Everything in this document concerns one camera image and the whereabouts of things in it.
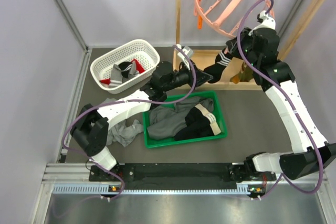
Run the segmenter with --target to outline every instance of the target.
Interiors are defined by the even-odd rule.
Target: white wall
[[[118,46],[142,38],[155,46],[171,46],[175,42],[175,0],[63,0],[85,42],[90,46]],[[245,0],[225,23],[232,28],[256,0]],[[275,0],[279,29],[295,0]],[[209,6],[214,0],[202,0]],[[229,2],[223,0],[218,10]],[[181,42],[187,45],[223,45],[225,38],[203,24],[197,29],[193,16],[193,0],[181,1]],[[256,14],[248,25],[256,25]]]
[[[53,0],[0,0],[0,222],[28,223],[83,51]]]
[[[335,14],[335,0],[326,0],[286,59],[312,119],[329,143],[336,143]],[[327,168],[327,175],[336,193],[336,161]]]

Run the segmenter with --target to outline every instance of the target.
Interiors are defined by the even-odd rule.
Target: white laundry basket
[[[118,65],[124,61],[131,61],[133,59],[138,60],[145,72],[115,88],[109,88],[107,85],[99,82],[99,80],[110,78],[113,64]],[[151,44],[143,39],[136,39],[96,59],[91,64],[90,71],[100,88],[111,94],[118,94],[151,76],[159,62],[160,56]]]

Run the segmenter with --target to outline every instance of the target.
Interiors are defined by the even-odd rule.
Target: striped sock
[[[224,54],[226,48],[217,54],[215,59],[215,64],[207,67],[204,69],[204,72],[211,74],[214,78],[209,81],[209,83],[215,83],[219,81],[222,77],[222,73],[224,69],[229,65],[231,62],[232,56],[229,54]]]
[[[113,64],[112,66],[110,80],[111,80],[110,86],[116,87],[122,84],[122,74],[117,64]]]

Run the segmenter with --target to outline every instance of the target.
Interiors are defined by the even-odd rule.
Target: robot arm
[[[185,47],[182,50],[189,58],[193,54],[189,47]],[[190,71],[189,64],[186,63],[181,63],[179,71],[174,71],[173,65],[170,62],[160,62],[153,72],[151,80],[147,84],[128,97],[118,100],[122,101],[122,103],[118,105],[104,106],[88,113],[74,125],[70,134],[92,160],[103,168],[111,170],[116,166],[117,161],[106,147],[108,130],[117,123],[135,114],[148,111],[157,106],[157,104],[151,104],[150,102],[128,101],[143,100],[163,102],[167,98],[167,91],[185,84],[191,86],[193,83],[192,72]],[[196,70],[196,87],[212,79],[211,75],[197,69],[194,62],[192,62],[192,64]],[[91,104],[84,106],[80,114],[91,107]]]
[[[299,94],[295,77],[289,66],[278,57],[280,38],[277,36],[275,21],[261,12],[258,15],[261,23],[254,29],[244,28],[241,32],[241,45],[248,61],[267,75],[288,94],[296,107],[293,111],[285,96],[271,83],[254,73],[254,79],[260,85],[276,107],[288,132],[292,152],[254,154],[244,161],[247,175],[260,172],[284,173],[290,179],[297,179],[318,171],[318,161],[313,146],[299,123],[295,113],[299,113],[304,124],[312,135],[322,156],[324,167],[336,157],[336,145],[329,144],[311,119]],[[241,59],[237,48],[237,38],[227,43],[225,56]]]

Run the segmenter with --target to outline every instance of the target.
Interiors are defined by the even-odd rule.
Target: gray floor
[[[111,48],[94,49],[93,60],[110,51]],[[172,61],[171,47],[156,48],[161,60]],[[122,98],[143,86],[147,80],[117,95],[101,90],[93,80],[88,69],[82,95],[81,109],[85,104],[97,105],[107,97]],[[169,94],[186,93],[186,90],[173,90]],[[221,140],[198,142],[185,145],[147,149],[143,133],[139,134],[127,147],[119,143],[109,146],[119,163],[220,163],[242,162],[246,156],[258,152],[287,152],[291,150],[286,129],[273,104],[262,91],[217,91],[227,125],[228,136]],[[141,114],[127,120],[130,125],[134,119],[142,122]],[[70,147],[79,148],[71,140]],[[67,163],[84,163],[87,159],[80,154],[69,152]]]

